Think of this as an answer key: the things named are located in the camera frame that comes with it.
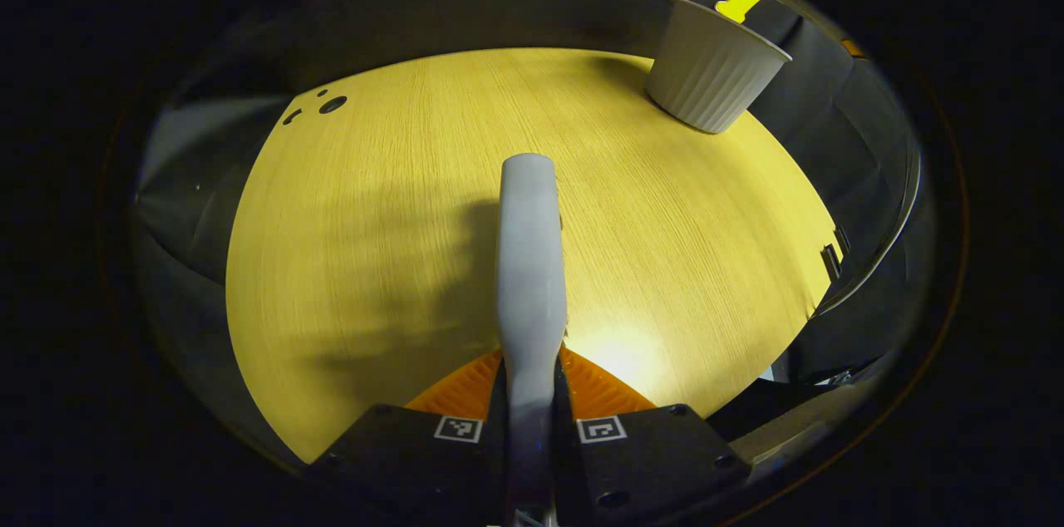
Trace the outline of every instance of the yellow wooden table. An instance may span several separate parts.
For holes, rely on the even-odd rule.
[[[711,135],[650,102],[651,63],[472,51],[292,101],[240,199],[226,299],[248,389],[301,459],[497,346],[499,176],[516,153],[556,166],[575,352],[708,414],[783,351],[828,287],[834,224],[752,115]]]

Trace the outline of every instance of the white cup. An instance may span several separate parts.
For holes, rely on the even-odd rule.
[[[647,93],[684,123],[720,133],[791,60],[786,51],[720,13],[672,0]]]

